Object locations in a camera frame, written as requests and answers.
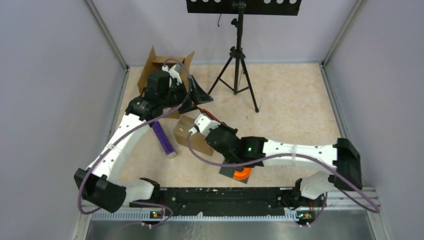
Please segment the large cardboard express box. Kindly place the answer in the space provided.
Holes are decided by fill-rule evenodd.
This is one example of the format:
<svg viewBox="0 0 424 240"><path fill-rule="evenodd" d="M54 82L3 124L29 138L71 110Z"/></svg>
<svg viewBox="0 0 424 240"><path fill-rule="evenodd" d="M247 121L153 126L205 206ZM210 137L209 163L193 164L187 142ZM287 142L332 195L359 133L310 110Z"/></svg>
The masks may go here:
<svg viewBox="0 0 424 240"><path fill-rule="evenodd" d="M163 63L165 60L168 59L177 59L180 61L184 66L187 68L187 70L190 70L190 65L192 63L193 57L194 57L195 51L192 51L189 55L183 57L183 56L165 56L165 55L156 55L155 48L152 46L150 53L147 57L147 60L143 66L143 70L141 72L141 75L139 77L137 87L140 95L143 95L143 90L147 86L148 77L152 72L162 70ZM170 60L167 62L167 66L171 68L175 64L178 64L175 60ZM185 70L181 70L180 78L186 88L188 90L189 87L189 77ZM166 118L169 119L179 119L182 113L177 110L176 112L170 114Z"/></svg>

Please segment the black tripod stand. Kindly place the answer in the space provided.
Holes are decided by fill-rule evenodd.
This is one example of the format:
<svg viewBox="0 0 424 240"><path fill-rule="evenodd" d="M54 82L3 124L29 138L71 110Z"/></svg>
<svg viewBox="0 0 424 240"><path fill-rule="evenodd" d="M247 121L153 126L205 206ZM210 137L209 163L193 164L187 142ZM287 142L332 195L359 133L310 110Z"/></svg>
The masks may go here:
<svg viewBox="0 0 424 240"><path fill-rule="evenodd" d="M253 101L254 110L255 110L256 113L259 113L260 110L259 110L259 107L257 105L253 86L252 86L251 79L250 79L250 76L249 76L249 73L248 73L248 69L247 69L247 66L246 66L246 63L245 63L246 55L243 53L243 48L242 48L243 24L244 24L244 13L245 13L245 9L246 9L246 1L245 0L234 0L233 6L237 8L237 13L238 13L238 17L234 18L231 21L231 24L234 25L237 29L236 46L232 46L230 48L229 58L228 58L227 62L225 63L224 67L222 68L221 72L219 73L219 75L215 79L214 83L212 84L212 87L209 89L209 91L207 93L210 95L218 82L222 82L226 87L228 87L230 90L232 90L234 95L237 95L241 92L249 90L250 94L251 94L252 101ZM233 59L235 59L234 85L233 85L233 87L231 87L228 83L226 83L222 79L222 75L224 74L224 72L226 71L230 62ZM239 70L240 70L240 68L241 68L241 73L245 75L246 82L247 82L247 87L244 87L242 89L239 89L239 83L240 83L240 81L239 81Z"/></svg>

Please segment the small cardboard box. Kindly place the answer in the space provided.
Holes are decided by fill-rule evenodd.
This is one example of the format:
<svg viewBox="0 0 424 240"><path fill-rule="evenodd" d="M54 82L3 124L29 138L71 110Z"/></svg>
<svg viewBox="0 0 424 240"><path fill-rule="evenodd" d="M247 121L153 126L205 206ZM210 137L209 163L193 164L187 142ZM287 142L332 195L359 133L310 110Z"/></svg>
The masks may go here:
<svg viewBox="0 0 424 240"><path fill-rule="evenodd" d="M173 129L173 135L176 139L176 142L182 146L187 147L187 136L189 130L195 126L195 119L189 116L181 115L176 126ZM189 143L191 148L202 154L212 156L214 154L214 149L210 147L203 135L200 133L194 133L190 136Z"/></svg>

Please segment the purple rectangular box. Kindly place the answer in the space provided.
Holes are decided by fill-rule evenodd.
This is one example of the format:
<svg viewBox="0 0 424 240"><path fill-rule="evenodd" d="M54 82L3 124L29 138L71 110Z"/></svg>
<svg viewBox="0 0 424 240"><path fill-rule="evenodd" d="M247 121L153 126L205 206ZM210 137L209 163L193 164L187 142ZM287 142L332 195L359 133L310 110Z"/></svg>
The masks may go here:
<svg viewBox="0 0 424 240"><path fill-rule="evenodd" d="M176 157L177 153L176 153L171 141L167 137L164 129L162 128L161 124L158 121L156 121L156 122L153 123L151 128L153 129L153 131L154 131L164 153L166 154L166 156L170 159Z"/></svg>

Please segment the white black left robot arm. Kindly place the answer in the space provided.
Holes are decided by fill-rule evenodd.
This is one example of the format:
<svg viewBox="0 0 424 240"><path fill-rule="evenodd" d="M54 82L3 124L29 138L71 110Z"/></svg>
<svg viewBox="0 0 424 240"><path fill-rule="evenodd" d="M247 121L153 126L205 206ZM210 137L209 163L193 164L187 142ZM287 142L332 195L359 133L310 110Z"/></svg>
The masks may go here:
<svg viewBox="0 0 424 240"><path fill-rule="evenodd" d="M124 203L142 200L154 207L160 202L160 193L155 183L147 178L118 184L120 172L140 138L161 118L173 113L187 113L198 105L212 102L207 94L189 75L184 83L175 70L156 70L146 79L141 95L131 100L125 110L118 129L100 155L87 168L79 168L74 174L78 187L78 210L89 215L94 210L85 210L82 201L96 208L114 213Z"/></svg>

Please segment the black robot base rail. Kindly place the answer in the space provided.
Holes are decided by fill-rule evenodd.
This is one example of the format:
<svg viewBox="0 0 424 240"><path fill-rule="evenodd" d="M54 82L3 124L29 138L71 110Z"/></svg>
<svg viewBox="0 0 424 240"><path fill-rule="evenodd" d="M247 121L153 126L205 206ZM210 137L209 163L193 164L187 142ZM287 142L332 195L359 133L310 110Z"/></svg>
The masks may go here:
<svg viewBox="0 0 424 240"><path fill-rule="evenodd" d="M311 200L285 187L168 187L155 190L149 203L165 205L175 217L273 217L290 210L317 210L320 195Z"/></svg>

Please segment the grey knife holder plate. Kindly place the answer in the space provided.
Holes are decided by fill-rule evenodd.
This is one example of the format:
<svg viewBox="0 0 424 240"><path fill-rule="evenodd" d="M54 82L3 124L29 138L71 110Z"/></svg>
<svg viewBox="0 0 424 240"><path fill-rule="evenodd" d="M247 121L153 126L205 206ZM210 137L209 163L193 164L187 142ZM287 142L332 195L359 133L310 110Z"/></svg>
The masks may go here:
<svg viewBox="0 0 424 240"><path fill-rule="evenodd" d="M221 167L220 170L219 170L219 174L232 179L234 171L235 170L241 170L242 168L247 168L247 167L243 167L243 166L240 166L240 167ZM245 181L235 180L235 181L243 183L243 184L247 184L248 180L245 180Z"/></svg>

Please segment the black perforated tripod tray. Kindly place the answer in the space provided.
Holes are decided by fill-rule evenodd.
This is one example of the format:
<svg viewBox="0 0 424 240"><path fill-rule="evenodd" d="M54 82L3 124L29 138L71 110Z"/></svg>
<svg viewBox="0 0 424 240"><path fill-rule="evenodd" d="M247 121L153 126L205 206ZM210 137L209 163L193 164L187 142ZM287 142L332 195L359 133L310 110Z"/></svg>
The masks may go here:
<svg viewBox="0 0 424 240"><path fill-rule="evenodd" d="M188 13L296 16L300 0L187 0Z"/></svg>

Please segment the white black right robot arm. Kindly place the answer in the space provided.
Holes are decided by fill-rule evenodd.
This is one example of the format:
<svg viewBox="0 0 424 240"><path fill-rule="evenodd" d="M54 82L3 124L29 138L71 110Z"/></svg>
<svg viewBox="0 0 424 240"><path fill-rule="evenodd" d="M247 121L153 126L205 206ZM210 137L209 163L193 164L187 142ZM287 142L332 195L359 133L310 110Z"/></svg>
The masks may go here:
<svg viewBox="0 0 424 240"><path fill-rule="evenodd" d="M329 145L289 144L258 136L239 138L235 128L223 124L200 133L229 167L291 166L316 170L295 184L293 200L299 206L307 206L333 189L353 192L363 188L361 156L347 138L338 138Z"/></svg>

